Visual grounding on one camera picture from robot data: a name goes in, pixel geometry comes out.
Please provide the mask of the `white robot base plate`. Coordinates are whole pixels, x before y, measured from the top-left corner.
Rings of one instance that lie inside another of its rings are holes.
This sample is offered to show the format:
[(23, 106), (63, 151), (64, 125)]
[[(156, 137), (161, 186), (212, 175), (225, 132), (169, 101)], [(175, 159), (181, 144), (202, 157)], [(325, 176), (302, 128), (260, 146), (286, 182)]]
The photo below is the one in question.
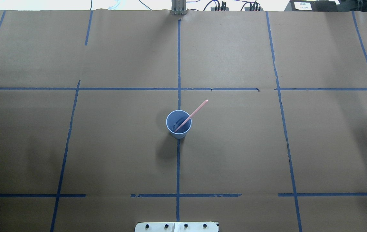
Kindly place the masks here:
[(137, 223), (135, 232), (219, 232), (219, 223), (205, 222), (147, 222)]

